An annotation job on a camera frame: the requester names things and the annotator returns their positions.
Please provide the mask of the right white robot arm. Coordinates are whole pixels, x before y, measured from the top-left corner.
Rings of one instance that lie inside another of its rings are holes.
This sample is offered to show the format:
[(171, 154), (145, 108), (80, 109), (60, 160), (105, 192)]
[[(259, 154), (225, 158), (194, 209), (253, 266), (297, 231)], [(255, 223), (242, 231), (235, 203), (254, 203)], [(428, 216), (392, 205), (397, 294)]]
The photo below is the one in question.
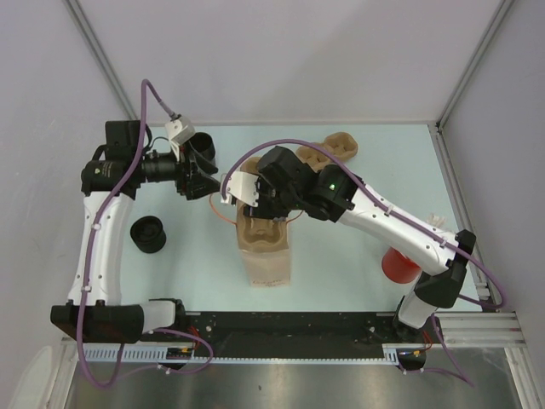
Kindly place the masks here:
[(309, 217), (365, 231), (407, 256), (421, 270), (400, 301), (393, 333), (412, 342), (428, 318), (440, 308), (451, 308), (466, 277), (475, 235), (436, 228), (391, 204), (343, 163), (315, 171), (293, 151), (274, 147), (256, 164), (255, 205), (248, 216), (273, 219), (301, 210)]

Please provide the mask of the paper takeout bag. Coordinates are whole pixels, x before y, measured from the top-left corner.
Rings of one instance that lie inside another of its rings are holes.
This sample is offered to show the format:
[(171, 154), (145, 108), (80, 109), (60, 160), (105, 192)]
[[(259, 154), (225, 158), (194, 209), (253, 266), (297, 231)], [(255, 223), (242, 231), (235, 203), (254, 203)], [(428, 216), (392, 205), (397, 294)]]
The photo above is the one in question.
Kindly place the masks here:
[[(209, 206), (216, 216), (220, 217), (224, 222), (228, 222), (235, 227), (236, 219), (232, 220), (223, 216), (215, 207), (213, 203), (214, 196), (217, 194), (212, 193), (209, 196)], [(289, 226), (292, 222), (299, 219), (303, 214), (301, 210), (295, 217), (286, 220)], [(243, 261), (245, 272), (248, 276), (250, 285), (253, 287), (278, 287), (282, 285), (290, 285), (291, 281), (291, 250), (290, 243), (289, 248), (283, 251), (276, 251), (271, 253), (254, 253), (250, 251), (244, 251), (239, 249), (239, 254)]]

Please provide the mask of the brown pulp cup carrier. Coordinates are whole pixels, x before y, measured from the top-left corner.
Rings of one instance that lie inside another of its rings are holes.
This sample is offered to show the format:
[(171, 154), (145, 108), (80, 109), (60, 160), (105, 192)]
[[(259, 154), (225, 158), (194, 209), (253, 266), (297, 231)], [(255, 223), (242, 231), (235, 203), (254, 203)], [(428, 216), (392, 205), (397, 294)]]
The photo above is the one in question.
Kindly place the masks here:
[(238, 248), (254, 253), (271, 253), (289, 248), (286, 220), (253, 218), (244, 214), (245, 205), (237, 208), (236, 232)]

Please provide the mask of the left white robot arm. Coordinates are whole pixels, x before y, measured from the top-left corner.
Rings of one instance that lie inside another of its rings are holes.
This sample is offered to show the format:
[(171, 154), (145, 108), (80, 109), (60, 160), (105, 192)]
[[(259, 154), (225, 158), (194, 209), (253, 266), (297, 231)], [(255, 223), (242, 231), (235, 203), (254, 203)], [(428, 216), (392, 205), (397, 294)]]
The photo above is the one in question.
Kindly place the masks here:
[(172, 181), (176, 192), (189, 200), (220, 189), (212, 137), (182, 118), (169, 121), (165, 129), (169, 150), (160, 153), (152, 149), (152, 132), (140, 121), (108, 121), (105, 144), (82, 170), (84, 231), (77, 272), (66, 303), (50, 312), (51, 322), (78, 342), (136, 343), (156, 329), (176, 341), (187, 333), (181, 300), (155, 298), (124, 305), (121, 297), (124, 235), (146, 254), (166, 243), (164, 225), (155, 216), (128, 223), (141, 185)]

